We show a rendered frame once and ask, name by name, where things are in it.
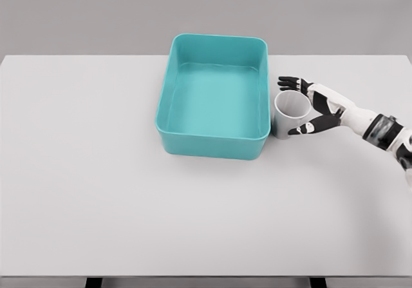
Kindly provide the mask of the white paper cup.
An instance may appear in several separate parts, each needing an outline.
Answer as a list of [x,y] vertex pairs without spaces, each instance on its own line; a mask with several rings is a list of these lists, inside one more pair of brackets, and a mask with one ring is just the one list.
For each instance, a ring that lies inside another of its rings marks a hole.
[[302,93],[294,90],[279,92],[274,99],[273,135],[281,140],[287,139],[288,132],[299,127],[311,109],[309,98]]

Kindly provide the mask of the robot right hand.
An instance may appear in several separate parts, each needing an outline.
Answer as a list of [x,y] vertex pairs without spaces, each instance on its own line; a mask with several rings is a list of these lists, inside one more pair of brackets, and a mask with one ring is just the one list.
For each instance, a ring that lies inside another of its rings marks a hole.
[[353,105],[352,101],[322,84],[307,82],[298,77],[279,77],[281,91],[293,90],[305,95],[312,108],[321,115],[290,129],[289,135],[306,135],[326,131],[341,125],[342,114]]

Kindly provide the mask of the teal plastic basket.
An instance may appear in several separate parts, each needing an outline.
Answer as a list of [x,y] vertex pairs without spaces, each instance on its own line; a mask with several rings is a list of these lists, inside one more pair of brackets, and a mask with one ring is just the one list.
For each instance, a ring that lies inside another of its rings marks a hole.
[[154,123],[170,154],[258,158],[271,130],[266,42],[257,37],[177,35]]

